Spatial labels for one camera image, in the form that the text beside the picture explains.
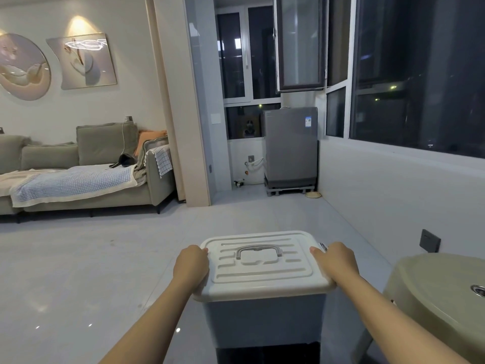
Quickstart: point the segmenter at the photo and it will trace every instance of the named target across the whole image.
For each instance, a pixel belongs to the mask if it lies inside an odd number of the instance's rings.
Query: sofa armrest
[[[158,206],[175,190],[174,172],[169,171],[160,178],[155,155],[147,154],[147,183],[149,185],[150,200],[152,205]]]

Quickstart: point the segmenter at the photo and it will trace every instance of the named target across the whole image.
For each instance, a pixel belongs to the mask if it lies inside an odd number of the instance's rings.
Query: window pane
[[[325,133],[343,138],[345,87],[327,94],[327,128]]]
[[[485,158],[485,0],[361,0],[351,137]]]
[[[321,82],[321,0],[279,0],[283,86]]]
[[[329,7],[327,85],[331,86],[347,79],[350,0],[329,0]]]
[[[244,68],[239,13],[217,15],[224,98],[244,97]]]
[[[237,106],[226,108],[227,139],[258,138],[261,136],[261,115],[281,104]]]
[[[253,71],[253,98],[280,97],[276,93],[273,7],[249,8],[249,40]]]

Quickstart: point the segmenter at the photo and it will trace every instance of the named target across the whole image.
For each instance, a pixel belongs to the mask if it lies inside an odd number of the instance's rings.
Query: person
[[[359,274],[354,252],[333,243],[324,253],[311,247],[320,269],[342,288],[390,364],[466,364],[452,349],[402,313]],[[173,279],[147,312],[100,364],[162,363],[192,292],[209,271],[207,249],[191,245],[180,252]]]

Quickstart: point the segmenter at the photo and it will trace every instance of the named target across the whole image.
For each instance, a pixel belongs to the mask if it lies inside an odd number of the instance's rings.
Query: gray-green sofa
[[[77,144],[36,146],[29,138],[0,134],[0,175],[30,169],[66,169],[79,165],[116,163],[122,152],[134,153],[138,144],[138,128],[133,122],[77,127]],[[168,144],[167,137],[145,142],[144,148]],[[153,205],[160,213],[160,204],[175,191],[174,172],[160,178],[155,155],[147,154],[147,182],[135,188],[120,190],[94,198],[70,202],[41,203],[24,209],[13,208],[9,196],[0,196],[0,215],[20,211],[93,209],[131,205]]]

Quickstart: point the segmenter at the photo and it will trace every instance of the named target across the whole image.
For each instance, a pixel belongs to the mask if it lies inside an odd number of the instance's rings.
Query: irregular shaped painting
[[[34,101],[47,93],[51,69],[31,40],[12,33],[0,36],[0,84],[26,101]]]
[[[62,89],[117,84],[104,33],[50,38],[47,44],[61,63]]]

